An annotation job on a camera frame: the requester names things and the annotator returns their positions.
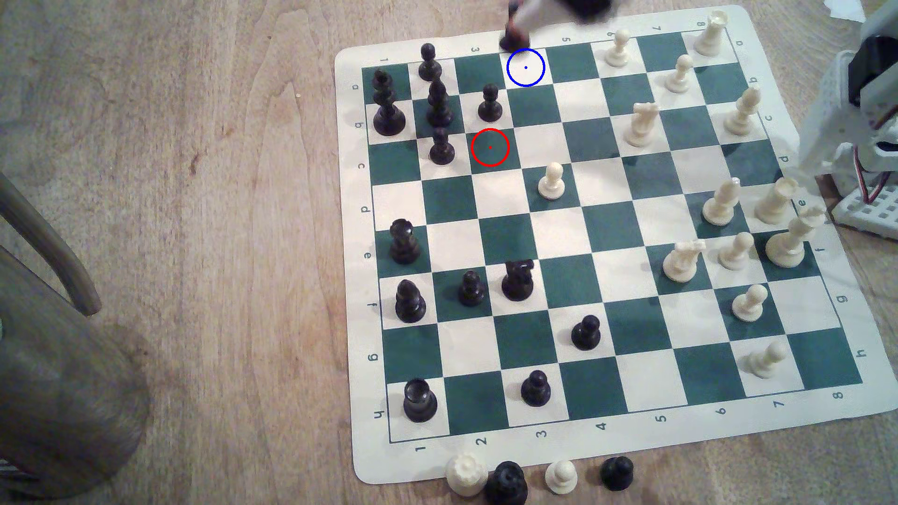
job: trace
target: red circle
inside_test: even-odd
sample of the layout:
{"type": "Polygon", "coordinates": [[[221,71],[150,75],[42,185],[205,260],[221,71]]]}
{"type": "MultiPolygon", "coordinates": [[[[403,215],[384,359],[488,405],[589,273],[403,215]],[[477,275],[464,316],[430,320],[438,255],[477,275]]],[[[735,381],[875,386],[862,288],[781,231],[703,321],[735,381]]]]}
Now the red circle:
{"type": "Polygon", "coordinates": [[[484,128],[484,129],[482,129],[481,131],[477,132],[477,135],[475,135],[474,138],[471,139],[471,155],[474,156],[474,161],[476,161],[476,162],[479,163],[479,164],[482,164],[483,166],[499,166],[499,165],[501,165],[502,163],[504,163],[506,159],[508,159],[508,154],[509,154],[509,153],[511,153],[511,142],[508,142],[508,137],[506,137],[506,134],[502,133],[501,131],[499,131],[499,130],[497,130],[497,129],[495,129],[495,128],[484,128]],[[495,132],[497,132],[499,135],[501,135],[502,138],[504,138],[504,139],[506,140],[506,155],[505,155],[504,158],[502,158],[502,159],[501,159],[498,163],[496,163],[496,164],[485,164],[485,163],[483,163],[481,160],[479,160],[479,159],[477,158],[477,153],[474,152],[474,142],[477,141],[477,137],[479,137],[480,134],[483,133],[484,131],[495,131],[495,132]]]}

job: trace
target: white chess piece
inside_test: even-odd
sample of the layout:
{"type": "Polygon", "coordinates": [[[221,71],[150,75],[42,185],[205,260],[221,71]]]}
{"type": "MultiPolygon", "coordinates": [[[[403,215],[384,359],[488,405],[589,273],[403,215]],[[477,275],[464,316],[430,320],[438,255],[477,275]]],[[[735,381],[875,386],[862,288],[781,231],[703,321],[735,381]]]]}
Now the white chess piece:
{"type": "Polygon", "coordinates": [[[559,199],[564,194],[564,181],[561,180],[563,173],[564,168],[560,163],[552,162],[546,166],[546,174],[536,186],[545,199],[559,199]]]}
{"type": "Polygon", "coordinates": [[[755,284],[743,295],[733,300],[733,315],[746,323],[754,323],[761,318],[764,311],[764,300],[767,299],[767,288],[755,284]]]}
{"type": "Polygon", "coordinates": [[[472,453],[463,452],[446,464],[449,489],[462,496],[474,496],[487,485],[489,469],[472,453]]]}
{"type": "Polygon", "coordinates": [[[788,224],[788,231],[774,235],[767,241],[764,249],[767,257],[777,266],[791,269],[798,266],[805,258],[805,241],[814,236],[818,226],[826,221],[826,211],[819,207],[811,207],[788,224]]]}
{"type": "Polygon", "coordinates": [[[634,103],[629,129],[624,139],[634,147],[645,147],[652,141],[652,130],[661,109],[657,103],[634,103]]]}
{"type": "Polygon", "coordinates": [[[768,225],[778,225],[786,217],[789,202],[798,191],[798,181],[780,177],[763,199],[754,206],[754,215],[768,225]]]}
{"type": "Polygon", "coordinates": [[[748,262],[748,252],[754,246],[754,237],[748,232],[740,232],[733,243],[718,253],[718,261],[728,270],[741,270],[748,262]]]}
{"type": "Polygon", "coordinates": [[[729,113],[724,120],[724,128],[733,135],[748,135],[752,131],[752,121],[749,119],[758,113],[758,104],[761,103],[761,88],[750,86],[735,102],[735,111],[729,113]]]}
{"type": "Polygon", "coordinates": [[[629,61],[627,42],[629,42],[629,31],[620,29],[614,32],[614,47],[605,51],[605,63],[617,68],[627,65],[629,61]]]}
{"type": "Polygon", "coordinates": [[[577,469],[569,461],[557,461],[546,468],[546,486],[555,494],[568,494],[577,487],[577,469]]]}
{"type": "Polygon", "coordinates": [[[708,26],[695,40],[695,51],[702,56],[714,57],[720,54],[720,39],[729,18],[723,11],[711,11],[708,26]]]}
{"type": "Polygon", "coordinates": [[[701,208],[701,215],[714,226],[726,226],[733,220],[733,207],[739,203],[739,178],[724,182],[714,197],[708,199],[701,208]]]}
{"type": "Polygon", "coordinates": [[[684,54],[676,59],[676,70],[665,79],[665,87],[671,93],[686,93],[689,90],[689,80],[686,73],[692,69],[692,57],[684,54]]]}
{"type": "Polygon", "coordinates": [[[665,275],[674,282],[689,282],[698,269],[699,254],[706,249],[705,241],[678,242],[665,257],[665,275]]]}

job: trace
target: chess mat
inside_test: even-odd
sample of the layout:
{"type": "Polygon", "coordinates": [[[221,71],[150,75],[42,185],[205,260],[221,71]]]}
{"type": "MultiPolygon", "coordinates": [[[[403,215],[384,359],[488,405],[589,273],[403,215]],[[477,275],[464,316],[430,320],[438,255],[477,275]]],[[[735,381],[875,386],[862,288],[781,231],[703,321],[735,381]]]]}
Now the chess mat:
{"type": "Polygon", "coordinates": [[[710,9],[621,17],[595,26],[557,25],[533,37],[537,54],[512,58],[499,32],[344,49],[336,59],[340,182],[347,283],[349,383],[354,465],[367,483],[445,475],[462,450],[490,466],[599,456],[775,430],[884,412],[898,385],[876,324],[832,224],[806,243],[805,260],[782,269],[764,253],[788,225],[754,216],[783,173],[804,188],[797,209],[823,205],[813,179],[797,172],[797,133],[751,21],[723,7],[729,24],[720,54],[692,48],[710,9]],[[618,28],[630,30],[630,62],[604,63],[618,28]],[[428,159],[429,83],[418,77],[420,46],[436,46],[449,93],[455,148],[450,164],[428,159]],[[690,54],[690,89],[664,79],[690,54]],[[529,84],[543,72],[535,85],[529,84]],[[373,127],[376,68],[392,76],[407,126],[383,137],[373,127]],[[502,118],[482,121],[482,88],[496,84],[502,118]],[[745,137],[723,128],[749,84],[762,103],[745,137]],[[652,142],[623,140],[634,102],[661,112],[652,142]],[[494,128],[501,131],[484,131],[494,128]],[[566,190],[536,190],[547,163],[564,165],[566,190]],[[743,185],[727,226],[703,221],[701,206],[730,177],[743,185]],[[420,257],[399,265],[389,226],[414,225],[420,257]],[[717,254],[739,232],[755,250],[744,270],[717,254]],[[669,280],[661,263],[674,242],[706,239],[694,279],[669,280]],[[533,259],[533,294],[505,298],[504,261],[533,259]],[[467,270],[489,286],[484,302],[462,306],[467,270]],[[402,279],[427,302],[424,318],[394,311],[402,279]],[[752,284],[770,291],[763,316],[743,323],[733,299],[752,284]],[[596,315],[602,339],[577,350],[571,328],[596,315]],[[787,344],[777,375],[744,371],[744,357],[787,344]],[[535,369],[552,387],[548,404],[520,395],[535,369]],[[436,416],[414,423],[403,387],[426,379],[436,416]]]}

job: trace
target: blue circle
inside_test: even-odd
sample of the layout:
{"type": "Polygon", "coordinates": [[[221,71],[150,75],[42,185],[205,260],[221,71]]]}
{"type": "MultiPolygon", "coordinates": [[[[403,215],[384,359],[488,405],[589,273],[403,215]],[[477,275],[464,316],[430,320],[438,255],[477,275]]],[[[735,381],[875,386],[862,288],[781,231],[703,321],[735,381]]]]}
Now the blue circle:
{"type": "Polygon", "coordinates": [[[534,84],[536,84],[536,83],[539,83],[539,82],[542,80],[542,78],[546,75],[546,60],[542,59],[542,55],[541,55],[540,53],[534,51],[533,49],[530,49],[530,48],[519,49],[519,50],[517,50],[517,51],[511,53],[511,56],[508,57],[508,61],[506,62],[506,74],[508,74],[508,78],[511,79],[511,82],[513,82],[513,83],[515,83],[515,84],[521,86],[522,88],[529,88],[530,86],[532,86],[532,85],[534,85],[534,84]],[[511,58],[514,58],[515,55],[516,55],[517,53],[521,52],[521,51],[530,51],[530,52],[532,52],[533,54],[535,54],[536,56],[538,56],[538,57],[540,58],[540,61],[542,62],[542,73],[540,74],[540,78],[537,79],[537,80],[535,80],[535,81],[533,81],[532,83],[529,83],[529,84],[521,84],[521,83],[518,83],[518,82],[515,80],[515,78],[511,76],[511,58]]]}

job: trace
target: wooden table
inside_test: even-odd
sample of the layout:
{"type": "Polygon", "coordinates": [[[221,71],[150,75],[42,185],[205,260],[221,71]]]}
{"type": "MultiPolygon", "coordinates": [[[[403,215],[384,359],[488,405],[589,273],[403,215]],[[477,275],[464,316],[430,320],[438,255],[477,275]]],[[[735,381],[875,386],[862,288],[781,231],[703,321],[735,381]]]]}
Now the wooden table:
{"type": "MultiPolygon", "coordinates": [[[[737,3],[798,124],[857,24],[821,0],[737,3]]],[[[154,394],[128,466],[67,502],[468,502],[352,469],[333,59],[505,18],[505,0],[0,0],[0,170],[84,261],[105,304],[93,320],[154,394]]],[[[895,363],[898,245],[841,235],[895,363]]],[[[5,223],[0,244],[60,288],[5,223]]],[[[563,499],[527,468],[529,502],[898,500],[896,412],[630,456],[637,481],[613,495],[601,459],[576,462],[563,499]]]]}

